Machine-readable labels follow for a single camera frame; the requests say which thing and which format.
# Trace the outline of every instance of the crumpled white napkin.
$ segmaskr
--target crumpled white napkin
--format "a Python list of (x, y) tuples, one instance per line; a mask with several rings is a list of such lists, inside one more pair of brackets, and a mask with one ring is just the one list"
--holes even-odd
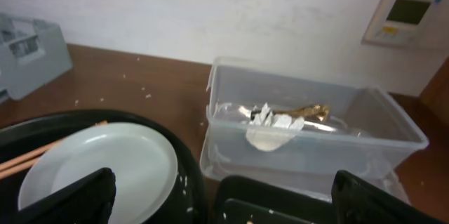
[[(302, 130), (304, 127), (304, 118), (299, 117), (293, 119), (287, 114), (276, 114), (268, 107), (268, 104), (262, 107), (262, 111), (255, 115), (255, 118), (249, 123), (250, 125), (260, 125), (267, 127), (276, 127), (281, 129)], [(295, 134), (277, 133), (261, 131), (259, 129), (248, 129), (246, 131), (246, 140), (258, 150), (270, 152), (277, 150), (280, 146), (288, 143)]]

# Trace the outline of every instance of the chopsticks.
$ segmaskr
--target chopsticks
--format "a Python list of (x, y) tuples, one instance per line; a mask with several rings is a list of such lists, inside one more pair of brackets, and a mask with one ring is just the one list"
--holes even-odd
[[(105, 124), (107, 124), (107, 121), (102, 121), (100, 123), (97, 123), (94, 126), (101, 126), (101, 125), (105, 125)], [(14, 159), (11, 159), (7, 162), (0, 164), (0, 180), (3, 178), (7, 178), (13, 174), (16, 174), (17, 172), (20, 172), (20, 171), (30, 168), (35, 163), (37, 163), (37, 161), (40, 158), (40, 157), (38, 157), (39, 155), (49, 151), (52, 147), (55, 147), (56, 145), (61, 143), (62, 140), (64, 140), (64, 138), (54, 141), (52, 143), (49, 143), (47, 145), (44, 145), (42, 147), (39, 147), (39, 148), (32, 150), (26, 154), (23, 154), (19, 157), (16, 157)]]

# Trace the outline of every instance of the brown wooden table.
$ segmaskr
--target brown wooden table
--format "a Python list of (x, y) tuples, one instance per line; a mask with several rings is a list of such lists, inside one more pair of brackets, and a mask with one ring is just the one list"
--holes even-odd
[[(123, 110), (170, 129), (199, 160), (208, 125), (206, 86), (210, 65), (68, 47), (74, 69), (21, 101), (0, 104), (0, 128), (67, 110)], [(396, 169), (399, 178), (414, 207), (449, 223), (449, 129), (416, 98), (394, 97), (431, 142)], [(209, 202), (213, 202), (216, 189), (215, 181), (206, 180)]]

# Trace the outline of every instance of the white plate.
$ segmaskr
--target white plate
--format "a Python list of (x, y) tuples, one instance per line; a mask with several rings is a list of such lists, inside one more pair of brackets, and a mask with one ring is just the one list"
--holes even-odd
[(85, 129), (47, 151), (28, 171), (18, 207), (23, 209), (103, 167), (116, 176), (109, 224), (140, 224), (170, 194), (177, 158), (170, 142), (145, 126), (112, 123)]

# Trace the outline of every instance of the digital display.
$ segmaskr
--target digital display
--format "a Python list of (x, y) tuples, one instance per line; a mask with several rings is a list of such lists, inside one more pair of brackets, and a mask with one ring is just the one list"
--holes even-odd
[(418, 0), (396, 0), (387, 20), (418, 25), (431, 2)]

